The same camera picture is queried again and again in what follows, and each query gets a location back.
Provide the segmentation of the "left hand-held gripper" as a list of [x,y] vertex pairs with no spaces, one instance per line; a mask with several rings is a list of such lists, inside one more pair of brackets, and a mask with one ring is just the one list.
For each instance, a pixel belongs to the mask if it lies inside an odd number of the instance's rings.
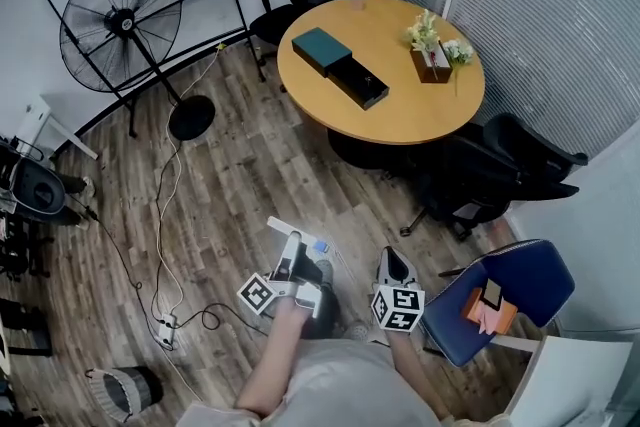
[[322,301],[322,272],[306,250],[301,234],[292,231],[275,268],[267,276],[253,273],[238,289],[236,295],[241,302],[261,315],[274,300],[289,297],[317,318]]

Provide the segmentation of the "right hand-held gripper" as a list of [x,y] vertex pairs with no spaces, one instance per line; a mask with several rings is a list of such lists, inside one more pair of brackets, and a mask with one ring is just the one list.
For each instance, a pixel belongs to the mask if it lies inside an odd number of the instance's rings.
[[[385,268],[394,261],[403,269],[410,269],[403,280],[395,279]],[[386,246],[381,252],[374,294],[370,303],[373,318],[384,331],[412,332],[425,306],[425,291],[417,281],[412,262],[399,250]]]

